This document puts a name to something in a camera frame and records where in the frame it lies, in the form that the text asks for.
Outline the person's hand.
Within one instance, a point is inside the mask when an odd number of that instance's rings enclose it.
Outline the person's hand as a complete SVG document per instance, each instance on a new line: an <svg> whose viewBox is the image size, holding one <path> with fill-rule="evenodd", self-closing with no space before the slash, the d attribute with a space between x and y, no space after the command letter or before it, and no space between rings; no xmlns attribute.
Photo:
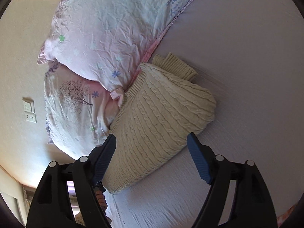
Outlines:
<svg viewBox="0 0 304 228"><path fill-rule="evenodd" d="M101 190L96 190L95 195L96 195L97 201L101 207L101 210L105 213L108 208L108 205L106 203L106 199L105 199L103 192Z"/></svg>

